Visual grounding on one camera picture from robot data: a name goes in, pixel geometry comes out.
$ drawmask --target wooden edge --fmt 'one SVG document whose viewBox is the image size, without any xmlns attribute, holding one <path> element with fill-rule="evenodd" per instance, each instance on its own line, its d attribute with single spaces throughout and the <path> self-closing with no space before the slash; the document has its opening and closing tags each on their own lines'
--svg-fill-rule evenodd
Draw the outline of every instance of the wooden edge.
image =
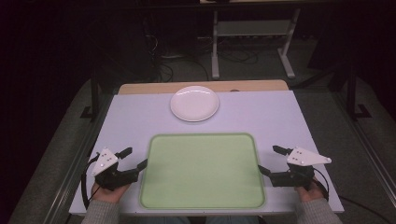
<svg viewBox="0 0 396 224">
<path fill-rule="evenodd" d="M 175 93 L 188 86 L 204 86 L 212 91 L 288 91 L 284 80 L 241 80 L 124 84 L 119 94 Z"/>
</svg>

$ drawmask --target light green tray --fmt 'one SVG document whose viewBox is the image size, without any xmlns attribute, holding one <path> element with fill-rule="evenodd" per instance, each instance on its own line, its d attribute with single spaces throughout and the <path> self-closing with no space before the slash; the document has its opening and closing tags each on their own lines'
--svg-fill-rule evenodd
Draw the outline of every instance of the light green tray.
<svg viewBox="0 0 396 224">
<path fill-rule="evenodd" d="M 264 204 L 253 137 L 162 134 L 151 139 L 140 202 L 147 209 L 251 209 Z"/>
</svg>

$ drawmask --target sleeve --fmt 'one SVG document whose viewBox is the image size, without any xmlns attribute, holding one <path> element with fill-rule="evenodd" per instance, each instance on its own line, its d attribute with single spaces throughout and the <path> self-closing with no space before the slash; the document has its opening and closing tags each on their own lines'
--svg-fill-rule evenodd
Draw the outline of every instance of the sleeve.
<svg viewBox="0 0 396 224">
<path fill-rule="evenodd" d="M 82 224 L 118 224 L 120 206 L 117 203 L 107 203 L 93 200 L 88 207 Z"/>
<path fill-rule="evenodd" d="M 342 224 L 325 199 L 297 203 L 296 215 L 298 224 Z"/>
</svg>

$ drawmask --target white plate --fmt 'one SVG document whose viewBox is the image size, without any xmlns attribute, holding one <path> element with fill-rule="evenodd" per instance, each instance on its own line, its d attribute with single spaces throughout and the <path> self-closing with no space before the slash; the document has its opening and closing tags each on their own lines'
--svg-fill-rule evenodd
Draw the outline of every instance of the white plate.
<svg viewBox="0 0 396 224">
<path fill-rule="evenodd" d="M 189 86 L 172 97 L 171 110 L 186 121 L 201 121 L 212 117 L 219 108 L 219 97 L 202 86 Z"/>
</svg>

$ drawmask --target hand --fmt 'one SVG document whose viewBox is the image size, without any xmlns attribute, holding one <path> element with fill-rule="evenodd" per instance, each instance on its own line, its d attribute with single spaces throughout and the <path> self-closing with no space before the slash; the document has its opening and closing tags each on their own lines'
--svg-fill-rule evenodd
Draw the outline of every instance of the hand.
<svg viewBox="0 0 396 224">
<path fill-rule="evenodd" d="M 297 187 L 295 188 L 298 195 L 300 196 L 300 201 L 302 203 L 310 202 L 315 199 L 324 198 L 322 191 L 314 182 L 311 182 L 309 186 L 309 190 L 306 190 L 304 187 Z"/>
<path fill-rule="evenodd" d="M 109 189 L 100 188 L 95 182 L 92 186 L 92 199 L 108 203 L 119 203 L 122 195 L 129 188 L 129 186 L 131 185 L 125 185 L 111 191 Z"/>
</svg>

